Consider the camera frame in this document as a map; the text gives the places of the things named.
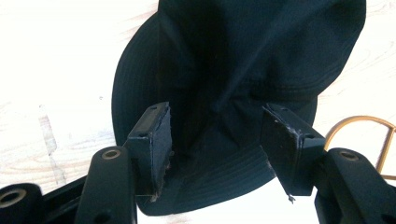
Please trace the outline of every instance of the brown curved rod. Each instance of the brown curved rod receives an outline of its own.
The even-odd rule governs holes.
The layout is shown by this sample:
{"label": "brown curved rod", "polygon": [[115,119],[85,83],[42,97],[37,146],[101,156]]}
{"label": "brown curved rod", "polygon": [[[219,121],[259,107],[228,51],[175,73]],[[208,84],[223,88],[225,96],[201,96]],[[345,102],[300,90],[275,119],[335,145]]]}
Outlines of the brown curved rod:
{"label": "brown curved rod", "polygon": [[[343,119],[340,122],[338,122],[337,124],[335,124],[330,129],[330,131],[327,133],[324,149],[326,151],[328,150],[330,142],[334,138],[335,134],[338,133],[338,131],[340,131],[342,128],[344,128],[345,126],[347,126],[348,124],[350,124],[352,122],[362,121],[362,120],[374,121],[376,123],[387,126],[389,129],[387,138],[385,139],[384,146],[381,149],[381,154],[378,158],[378,161],[377,161],[376,167],[375,167],[375,169],[381,174],[382,168],[384,167],[384,164],[385,164],[385,160],[387,159],[387,155],[389,152],[390,143],[392,141],[393,134],[396,132],[396,126],[384,119],[379,119],[379,118],[371,117],[371,116],[353,116],[353,117]],[[382,175],[382,177],[384,177],[385,179],[396,180],[396,176],[394,176],[394,175]]]}

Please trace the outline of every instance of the black fabric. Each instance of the black fabric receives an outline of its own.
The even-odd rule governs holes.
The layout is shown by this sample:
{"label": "black fabric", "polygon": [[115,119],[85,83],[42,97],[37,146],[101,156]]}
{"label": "black fabric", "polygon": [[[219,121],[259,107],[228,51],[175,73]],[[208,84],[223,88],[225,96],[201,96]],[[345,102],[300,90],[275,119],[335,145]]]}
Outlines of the black fabric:
{"label": "black fabric", "polygon": [[171,107],[175,156],[162,195],[139,197],[140,209],[186,212],[271,180],[261,105],[283,105],[312,125],[364,19],[363,0],[161,0],[123,52],[113,89],[118,145],[146,107]]}

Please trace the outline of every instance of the bucket hat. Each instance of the bucket hat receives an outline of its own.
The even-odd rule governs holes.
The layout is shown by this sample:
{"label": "bucket hat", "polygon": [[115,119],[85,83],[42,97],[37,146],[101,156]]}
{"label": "bucket hat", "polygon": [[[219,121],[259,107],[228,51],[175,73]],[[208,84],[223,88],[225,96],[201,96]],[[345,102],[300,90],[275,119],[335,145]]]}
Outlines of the bucket hat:
{"label": "bucket hat", "polygon": [[318,95],[343,70],[365,21],[363,0],[161,0],[120,57],[117,145],[147,107],[169,102],[174,155],[156,201],[164,216],[242,196],[275,173],[260,145],[262,105],[313,124]]}

